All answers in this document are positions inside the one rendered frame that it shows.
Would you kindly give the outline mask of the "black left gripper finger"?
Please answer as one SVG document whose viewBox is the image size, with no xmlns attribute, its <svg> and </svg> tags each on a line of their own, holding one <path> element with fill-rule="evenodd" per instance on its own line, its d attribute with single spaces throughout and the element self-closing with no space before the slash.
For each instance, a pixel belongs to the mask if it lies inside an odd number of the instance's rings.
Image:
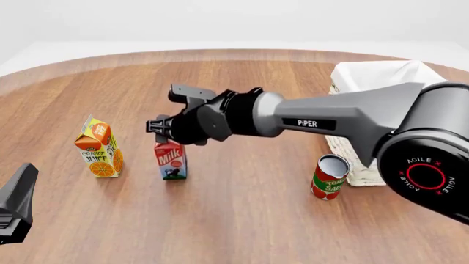
<svg viewBox="0 0 469 264">
<path fill-rule="evenodd" d="M 22 164 L 8 182 L 0 188 L 0 213 L 32 221 L 32 197 L 38 169 L 31 163 Z"/>
</svg>

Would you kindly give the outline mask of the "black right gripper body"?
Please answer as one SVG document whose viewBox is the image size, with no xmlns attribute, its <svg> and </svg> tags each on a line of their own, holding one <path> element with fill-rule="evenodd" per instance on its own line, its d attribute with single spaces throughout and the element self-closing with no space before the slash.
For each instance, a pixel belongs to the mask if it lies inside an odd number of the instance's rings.
<svg viewBox="0 0 469 264">
<path fill-rule="evenodd" d="M 159 115 L 146 121 L 146 132 L 155 133 L 155 138 L 174 138 L 172 125 L 176 116 Z"/>
</svg>

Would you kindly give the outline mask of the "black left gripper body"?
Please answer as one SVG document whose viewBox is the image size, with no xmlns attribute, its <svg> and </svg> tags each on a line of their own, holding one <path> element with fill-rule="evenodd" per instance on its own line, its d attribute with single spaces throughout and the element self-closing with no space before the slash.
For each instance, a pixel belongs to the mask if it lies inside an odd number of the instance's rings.
<svg viewBox="0 0 469 264">
<path fill-rule="evenodd" d="M 32 206 L 22 206 L 19 211 L 0 208 L 0 245 L 22 243 L 32 227 Z"/>
</svg>

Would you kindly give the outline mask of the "red and blue milk carton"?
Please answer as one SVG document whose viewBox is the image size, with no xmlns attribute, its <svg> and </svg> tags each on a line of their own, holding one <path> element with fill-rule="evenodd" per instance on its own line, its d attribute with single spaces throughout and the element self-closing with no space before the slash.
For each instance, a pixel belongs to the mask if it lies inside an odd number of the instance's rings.
<svg viewBox="0 0 469 264">
<path fill-rule="evenodd" d="M 177 142 L 156 143 L 155 157 L 163 180 L 185 180 L 188 176 L 185 147 Z"/>
</svg>

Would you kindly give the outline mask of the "pale woven basket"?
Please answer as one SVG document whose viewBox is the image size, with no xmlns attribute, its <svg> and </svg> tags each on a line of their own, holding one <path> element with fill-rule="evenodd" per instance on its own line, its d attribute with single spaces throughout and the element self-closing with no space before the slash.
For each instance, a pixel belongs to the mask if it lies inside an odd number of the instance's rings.
<svg viewBox="0 0 469 264">
<path fill-rule="evenodd" d="M 364 166 L 348 139 L 337 136 L 325 136 L 325 140 L 333 154 L 340 155 L 349 162 L 350 172 L 347 176 L 348 184 L 351 186 L 386 185 L 378 172 L 376 160 L 373 160 L 370 166 Z"/>
</svg>

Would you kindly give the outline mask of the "white cloth basket liner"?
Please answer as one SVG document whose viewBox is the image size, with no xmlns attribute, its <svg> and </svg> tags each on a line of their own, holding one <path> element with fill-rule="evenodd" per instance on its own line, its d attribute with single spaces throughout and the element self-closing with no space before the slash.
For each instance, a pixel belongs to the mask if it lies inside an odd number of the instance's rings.
<svg viewBox="0 0 469 264">
<path fill-rule="evenodd" d="M 338 63 L 330 75 L 329 94 L 361 92 L 408 82 L 433 85 L 447 80 L 421 61 Z"/>
</svg>

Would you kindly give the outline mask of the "orange juice carton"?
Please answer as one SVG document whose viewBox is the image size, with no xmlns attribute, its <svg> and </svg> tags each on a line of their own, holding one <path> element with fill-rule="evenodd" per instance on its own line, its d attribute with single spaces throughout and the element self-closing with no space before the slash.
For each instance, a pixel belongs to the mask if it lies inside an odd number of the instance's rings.
<svg viewBox="0 0 469 264">
<path fill-rule="evenodd" d="M 95 177 L 120 176 L 124 159 L 110 125 L 90 114 L 74 145 Z"/>
</svg>

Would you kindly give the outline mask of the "red tomato sauce can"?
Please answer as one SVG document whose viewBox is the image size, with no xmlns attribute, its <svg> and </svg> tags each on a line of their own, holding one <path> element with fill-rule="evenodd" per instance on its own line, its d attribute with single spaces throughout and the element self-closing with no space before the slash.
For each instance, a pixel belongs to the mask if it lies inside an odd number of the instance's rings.
<svg viewBox="0 0 469 264">
<path fill-rule="evenodd" d="M 350 172 L 350 165 L 339 155 L 327 154 L 319 158 L 314 171 L 310 189 L 319 199 L 335 199 Z"/>
</svg>

